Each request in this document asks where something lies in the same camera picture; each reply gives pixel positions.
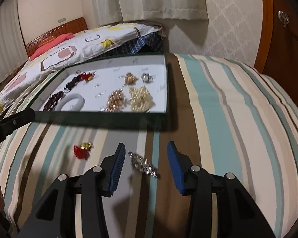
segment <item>silver jewelry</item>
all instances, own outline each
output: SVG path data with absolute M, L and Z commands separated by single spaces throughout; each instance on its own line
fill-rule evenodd
M 153 81 L 153 77 L 149 75 L 149 73 L 143 73 L 140 77 L 144 83 L 150 83 Z
M 78 93 L 66 95 L 62 100 L 59 101 L 59 103 L 55 107 L 55 111 L 61 111 L 61 109 L 67 102 L 76 98 L 78 98 L 77 103 L 73 107 L 71 107 L 69 111 L 80 111 L 83 108 L 85 99 Z
M 144 159 L 142 156 L 128 151 L 131 162 L 133 166 L 142 173 L 156 177 L 158 176 L 158 169 L 156 169 L 148 160 Z

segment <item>door knob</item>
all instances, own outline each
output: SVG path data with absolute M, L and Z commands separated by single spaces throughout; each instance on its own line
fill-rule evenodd
M 278 11 L 278 18 L 280 19 L 280 21 L 284 24 L 284 27 L 286 27 L 289 24 L 289 17 L 287 15 L 287 13 L 283 12 L 283 11 Z

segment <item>wooden headboard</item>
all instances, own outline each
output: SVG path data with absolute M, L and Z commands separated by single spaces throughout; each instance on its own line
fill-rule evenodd
M 61 26 L 53 28 L 52 30 L 44 33 L 43 35 L 39 36 L 38 38 L 34 39 L 30 43 L 25 46 L 25 50 L 27 51 L 28 57 L 34 54 L 37 50 L 41 41 L 49 36 L 57 37 L 59 35 L 72 32 L 73 34 L 78 33 L 82 30 L 87 30 L 87 25 L 85 22 L 84 17 L 78 18 L 76 20 L 69 21 Z

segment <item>silver screw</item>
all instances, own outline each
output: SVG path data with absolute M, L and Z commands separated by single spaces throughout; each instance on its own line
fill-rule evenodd
M 226 174 L 226 177 L 227 177 L 227 179 L 229 179 L 229 180 L 233 180 L 233 179 L 235 178 L 235 175 L 232 174 L 232 173 L 227 173 L 227 174 Z
M 197 165 L 193 165 L 193 166 L 191 166 L 191 170 L 192 170 L 193 172 L 198 172 L 198 171 L 201 170 L 201 167 L 199 167 L 199 166 L 197 166 Z
M 95 166 L 94 168 L 93 168 L 93 172 L 94 173 L 98 173 L 98 172 L 100 172 L 102 170 L 102 167 L 101 166 Z
M 58 176 L 58 179 L 60 181 L 64 181 L 66 178 L 67 178 L 67 176 L 65 174 L 61 174 L 61 175 Z

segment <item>patterned wallpaper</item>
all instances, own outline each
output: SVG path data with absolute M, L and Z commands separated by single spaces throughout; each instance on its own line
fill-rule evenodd
M 262 0 L 206 0 L 209 21 L 158 20 L 173 53 L 225 57 L 254 65 Z

